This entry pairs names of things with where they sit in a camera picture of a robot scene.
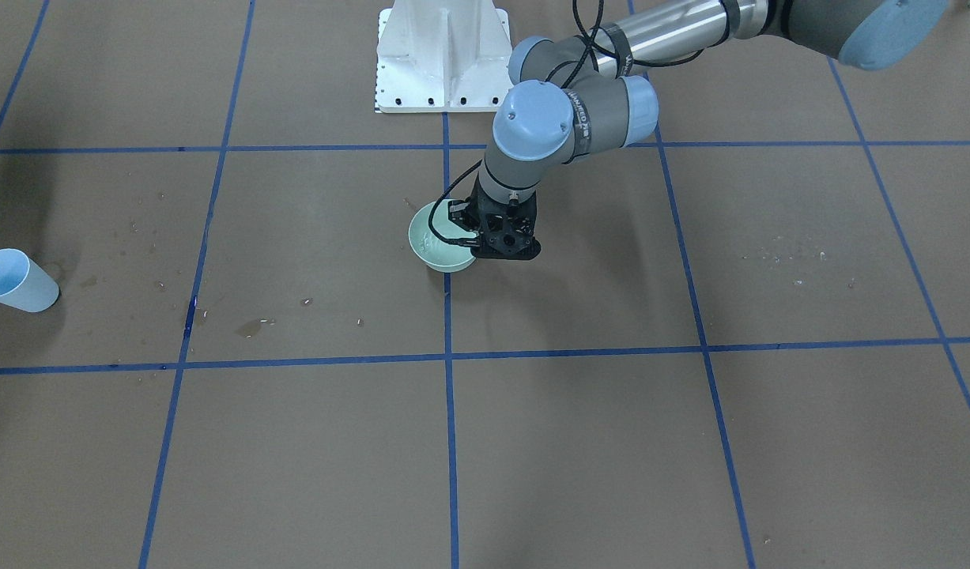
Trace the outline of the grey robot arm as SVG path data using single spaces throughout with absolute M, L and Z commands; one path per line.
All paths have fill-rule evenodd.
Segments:
M 427 231 L 475 258 L 531 260 L 536 187 L 549 169 L 640 143 L 659 98 L 644 70 L 687 64 L 730 40 L 777 36 L 861 70 L 903 60 L 930 35 L 945 1 L 668 1 L 573 37 L 532 36 L 512 50 L 512 86 L 492 140 L 469 169 L 469 197 L 444 192 Z

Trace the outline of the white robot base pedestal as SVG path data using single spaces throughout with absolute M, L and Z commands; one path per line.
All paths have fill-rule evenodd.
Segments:
M 493 112 L 512 86 L 509 14 L 492 1 L 394 1 L 377 16 L 374 111 Z

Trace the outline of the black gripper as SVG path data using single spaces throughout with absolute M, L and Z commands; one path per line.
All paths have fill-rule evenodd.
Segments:
M 503 204 L 489 197 L 477 181 L 469 198 L 448 199 L 447 210 L 452 223 L 475 234 L 453 238 L 453 245 L 469 248 L 475 258 L 529 262 L 542 251 L 534 234 L 538 219 L 535 195 Z

